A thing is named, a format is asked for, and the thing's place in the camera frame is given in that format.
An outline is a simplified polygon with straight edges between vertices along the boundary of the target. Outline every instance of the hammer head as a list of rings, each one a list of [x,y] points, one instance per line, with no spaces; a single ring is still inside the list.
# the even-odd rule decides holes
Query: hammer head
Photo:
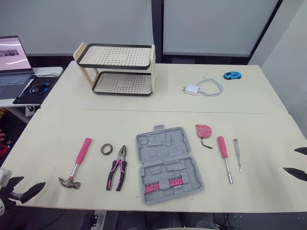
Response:
[[[61,185],[63,185],[66,188],[75,188],[78,189],[80,187],[80,182],[74,182],[72,179],[67,179],[64,181],[62,178],[59,177],[59,181]]]

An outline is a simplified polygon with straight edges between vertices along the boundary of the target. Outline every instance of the pink hammer handle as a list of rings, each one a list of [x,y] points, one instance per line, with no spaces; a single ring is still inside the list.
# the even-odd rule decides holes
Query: pink hammer handle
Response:
[[[86,152],[87,152],[88,147],[90,146],[91,142],[92,142],[92,139],[90,139],[90,138],[86,138],[85,139],[85,141],[83,143],[83,146],[82,146],[82,148],[81,148],[81,150],[80,150],[80,152],[79,152],[79,154],[77,156],[76,164],[81,164],[82,163],[82,161],[83,161],[83,159],[84,159],[84,157],[86,155]]]
[[[226,149],[224,137],[218,137],[217,143],[219,144],[219,148],[220,148],[222,158],[227,158],[228,155],[227,155],[227,149]]]

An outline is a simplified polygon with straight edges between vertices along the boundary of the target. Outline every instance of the tool case lid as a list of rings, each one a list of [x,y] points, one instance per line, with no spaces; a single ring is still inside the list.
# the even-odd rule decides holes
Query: tool case lid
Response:
[[[164,129],[164,125],[155,126],[153,132],[138,134],[136,143],[141,163],[173,160],[191,150],[182,127]]]

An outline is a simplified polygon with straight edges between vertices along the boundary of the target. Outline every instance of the laptop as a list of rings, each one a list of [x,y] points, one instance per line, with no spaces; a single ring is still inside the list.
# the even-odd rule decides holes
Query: laptop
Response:
[[[33,75],[19,37],[0,37],[0,99],[18,97]]]

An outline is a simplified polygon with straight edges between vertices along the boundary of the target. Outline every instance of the black tape roll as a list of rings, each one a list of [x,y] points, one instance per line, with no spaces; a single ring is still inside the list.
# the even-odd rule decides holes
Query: black tape roll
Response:
[[[111,149],[109,150],[109,152],[104,152],[104,149],[105,149],[105,147],[107,147],[107,146],[110,146]],[[104,144],[104,145],[101,147],[100,151],[101,151],[102,154],[104,154],[104,155],[107,156],[107,155],[111,154],[111,152],[113,151],[113,147],[112,147],[111,144],[106,143],[106,144]]]

